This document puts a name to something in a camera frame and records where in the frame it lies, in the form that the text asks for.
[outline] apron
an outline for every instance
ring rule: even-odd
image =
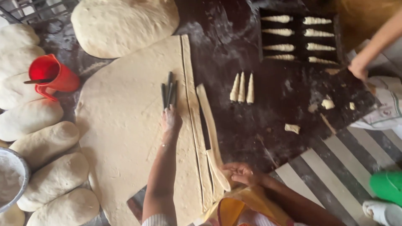
[[[204,213],[203,220],[205,225],[236,226],[240,214],[246,209],[264,215],[277,226],[294,225],[294,221],[265,196],[264,189],[260,186],[238,188],[225,193],[219,202]]]

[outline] flour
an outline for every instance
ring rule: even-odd
[[[0,156],[0,206],[14,199],[24,181],[21,162],[10,157],[11,154]]]

